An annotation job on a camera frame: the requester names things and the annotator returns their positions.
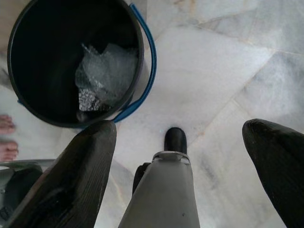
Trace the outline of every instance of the bucket rim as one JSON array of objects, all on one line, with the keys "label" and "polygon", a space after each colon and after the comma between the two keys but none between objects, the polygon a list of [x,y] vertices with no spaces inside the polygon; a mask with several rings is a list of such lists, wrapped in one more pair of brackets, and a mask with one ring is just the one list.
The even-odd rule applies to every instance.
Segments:
[{"label": "bucket rim", "polygon": [[51,119],[39,114],[37,111],[35,111],[35,109],[33,109],[28,104],[28,102],[24,99],[24,97],[20,93],[20,91],[16,85],[14,76],[13,76],[13,69],[12,69],[12,64],[11,64],[11,52],[12,52],[12,47],[13,47],[13,43],[14,43],[14,38],[15,38],[17,29],[18,29],[21,21],[26,16],[27,12],[38,1],[40,1],[40,0],[32,0],[25,6],[25,8],[19,14],[19,16],[13,26],[13,29],[11,31],[10,37],[9,37],[8,52],[7,52],[9,79],[10,79],[10,82],[14,89],[14,92],[16,93],[16,95],[19,99],[18,102],[21,103],[22,105],[24,105],[26,107],[26,109],[28,109],[38,119],[40,119],[46,123],[49,123],[51,125],[58,126],[58,127],[65,127],[65,128],[84,128],[84,127],[87,127],[98,121],[106,120],[107,118],[113,116],[115,113],[119,112],[121,110],[121,108],[125,109],[125,106],[128,104],[128,102],[131,100],[131,98],[133,96],[135,87],[138,83],[139,77],[141,76],[143,62],[144,62],[144,46],[143,46],[143,34],[141,31],[140,25],[137,21],[137,18],[134,15],[131,8],[129,7],[129,5],[124,0],[115,0],[115,1],[117,2],[118,5],[120,5],[121,7],[123,7],[126,10],[128,16],[130,17],[130,19],[132,21],[132,25],[134,26],[134,29],[136,31],[136,36],[137,36],[137,41],[138,41],[138,61],[137,61],[137,66],[136,66],[135,74],[134,74],[133,80],[131,82],[131,85],[129,86],[128,90],[125,92],[122,99],[119,102],[117,102],[116,105],[113,108],[111,108],[108,112],[100,115],[99,117],[96,117],[92,120],[88,120],[85,122],[78,122],[78,123],[63,123],[63,122],[51,120]]}]

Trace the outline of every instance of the marble floor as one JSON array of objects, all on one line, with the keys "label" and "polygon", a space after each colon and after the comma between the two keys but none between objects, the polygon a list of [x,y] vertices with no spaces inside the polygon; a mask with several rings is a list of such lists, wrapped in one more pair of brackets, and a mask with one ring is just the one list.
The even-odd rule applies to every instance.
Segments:
[{"label": "marble floor", "polygon": [[[145,103],[118,124],[109,182],[96,228],[116,228],[136,168],[162,150],[166,130],[188,137],[200,225],[284,228],[242,141],[261,118],[304,133],[302,0],[134,0],[156,42],[157,77]],[[19,160],[56,158],[75,135],[16,102],[5,51],[26,0],[0,0],[0,114],[17,131]],[[149,47],[145,60],[150,66]]]}]

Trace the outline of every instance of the bare foot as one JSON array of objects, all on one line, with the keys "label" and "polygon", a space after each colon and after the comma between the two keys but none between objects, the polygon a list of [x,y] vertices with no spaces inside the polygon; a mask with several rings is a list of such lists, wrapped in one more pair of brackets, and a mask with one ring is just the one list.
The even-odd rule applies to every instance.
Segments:
[{"label": "bare foot", "polygon": [[18,146],[15,142],[0,142],[0,162],[9,162],[18,155]]},{"label": "bare foot", "polygon": [[0,115],[0,134],[11,134],[15,131],[15,125],[8,115]]}]

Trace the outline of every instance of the black rubber foot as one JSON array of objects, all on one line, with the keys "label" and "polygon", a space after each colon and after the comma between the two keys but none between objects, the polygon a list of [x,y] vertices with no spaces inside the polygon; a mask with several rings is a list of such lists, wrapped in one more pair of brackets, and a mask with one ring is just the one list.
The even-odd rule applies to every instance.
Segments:
[{"label": "black rubber foot", "polygon": [[137,168],[135,176],[134,176],[134,180],[133,180],[132,195],[134,194],[139,182],[141,181],[141,179],[144,175],[144,172],[146,172],[146,169],[148,168],[148,166],[150,164],[151,164],[150,162],[147,162]]},{"label": "black rubber foot", "polygon": [[181,128],[173,127],[167,131],[164,150],[187,154],[187,137]]}]

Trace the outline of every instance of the black rubber tip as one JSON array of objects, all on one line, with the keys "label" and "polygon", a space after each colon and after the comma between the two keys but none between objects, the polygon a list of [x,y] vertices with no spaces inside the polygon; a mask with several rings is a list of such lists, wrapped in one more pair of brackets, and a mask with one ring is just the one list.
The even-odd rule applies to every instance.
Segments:
[{"label": "black rubber tip", "polygon": [[187,154],[187,137],[181,128],[173,127],[167,131],[164,150]]}]

